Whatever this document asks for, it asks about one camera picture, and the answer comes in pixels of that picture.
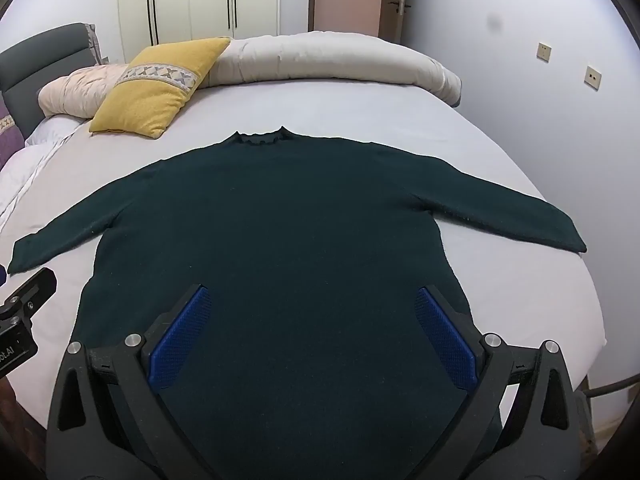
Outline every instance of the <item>purple pillow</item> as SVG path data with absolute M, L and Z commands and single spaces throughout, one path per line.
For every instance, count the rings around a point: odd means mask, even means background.
M 9 110 L 4 104 L 2 94 L 0 94 L 0 170 L 9 158 L 18 150 L 24 148 L 24 139 L 14 123 Z

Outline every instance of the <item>black cable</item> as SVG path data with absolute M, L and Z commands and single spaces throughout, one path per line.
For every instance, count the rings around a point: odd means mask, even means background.
M 640 374 L 622 379 L 617 383 L 607 384 L 606 386 L 593 388 L 591 390 L 583 390 L 582 392 L 584 393 L 585 397 L 591 399 L 592 397 L 599 397 L 607 394 L 612 394 L 613 392 L 619 392 L 620 390 L 624 390 L 625 388 L 633 386 L 636 383 L 640 383 Z

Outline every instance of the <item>blue gripper pad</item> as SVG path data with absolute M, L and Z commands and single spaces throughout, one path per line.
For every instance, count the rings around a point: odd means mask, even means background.
M 415 298 L 415 316 L 451 381 L 457 388 L 473 391 L 478 384 L 476 357 L 426 288 Z
M 210 315 L 211 297 L 201 286 L 149 356 L 148 382 L 154 393 L 174 383 Z

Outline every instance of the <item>gray headboard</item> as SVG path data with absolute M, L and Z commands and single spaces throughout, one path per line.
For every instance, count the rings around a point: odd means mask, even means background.
M 0 92 L 27 139 L 44 114 L 38 92 L 47 83 L 96 64 L 92 38 L 84 23 L 47 30 L 0 53 Z

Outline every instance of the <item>mattress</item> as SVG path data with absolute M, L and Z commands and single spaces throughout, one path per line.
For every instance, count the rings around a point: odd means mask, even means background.
M 131 134 L 91 136 L 81 126 L 44 167 L 0 233 L 0 263 L 15 240 L 36 232 L 104 184 L 161 158 L 226 139 L 235 131 L 286 129 L 316 137 L 379 142 L 442 158 L 465 173 L 541 197 L 515 163 L 475 126 L 415 86 L 347 80 L 262 82 L 197 91 L 158 140 Z M 437 218 L 449 263 L 481 332 L 507 343 L 559 343 L 572 383 L 605 343 L 591 277 L 578 254 L 519 242 Z M 38 354 L 10 374 L 20 403 L 46 425 L 58 366 L 80 293 L 92 275 L 98 238 L 52 259 L 58 291 L 34 316 Z M 37 269 L 11 276 L 7 297 Z M 502 415 L 513 402 L 505 395 Z

